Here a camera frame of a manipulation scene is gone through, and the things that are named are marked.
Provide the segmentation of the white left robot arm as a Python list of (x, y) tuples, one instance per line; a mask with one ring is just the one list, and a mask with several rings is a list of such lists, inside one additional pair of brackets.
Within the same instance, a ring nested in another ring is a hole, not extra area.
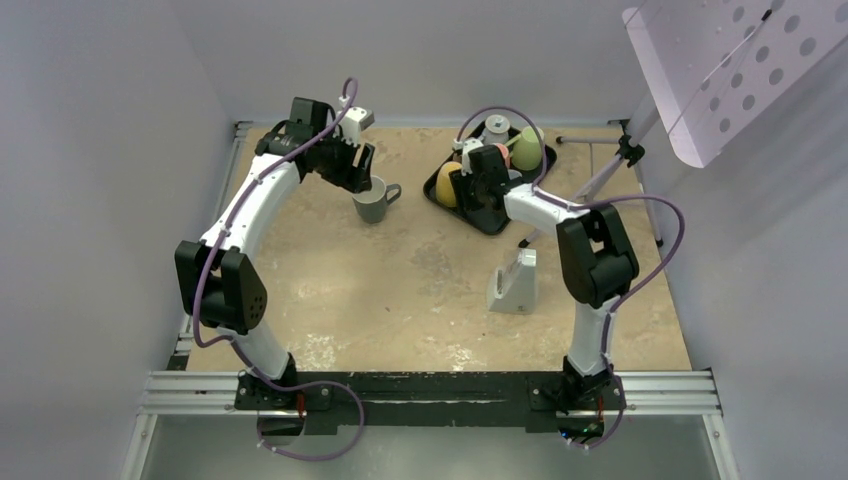
[(197, 241), (182, 241), (175, 266), (184, 309), (201, 348), (229, 344), (272, 408), (297, 399), (295, 360), (263, 322), (269, 296), (252, 258), (273, 217), (309, 174), (349, 193), (372, 186), (373, 145), (361, 141), (374, 122), (350, 95), (337, 108), (297, 97), (287, 119), (256, 144), (248, 174), (220, 217)]

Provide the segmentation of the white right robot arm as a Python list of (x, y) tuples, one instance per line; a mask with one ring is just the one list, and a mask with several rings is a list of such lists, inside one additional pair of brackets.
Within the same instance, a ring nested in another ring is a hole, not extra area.
[(451, 177), (462, 207), (493, 207), (556, 238), (564, 284), (576, 302), (558, 399), (584, 407), (612, 380), (610, 330), (639, 264), (615, 207), (579, 205), (509, 175), (494, 145), (465, 148)]

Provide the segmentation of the grey-blue ceramic mug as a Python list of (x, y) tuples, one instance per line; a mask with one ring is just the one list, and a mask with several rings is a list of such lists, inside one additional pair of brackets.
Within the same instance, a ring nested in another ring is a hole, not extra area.
[(376, 175), (370, 177), (371, 189), (352, 195), (359, 218), (366, 224), (377, 224), (384, 220), (390, 205), (402, 195), (397, 183), (386, 183)]

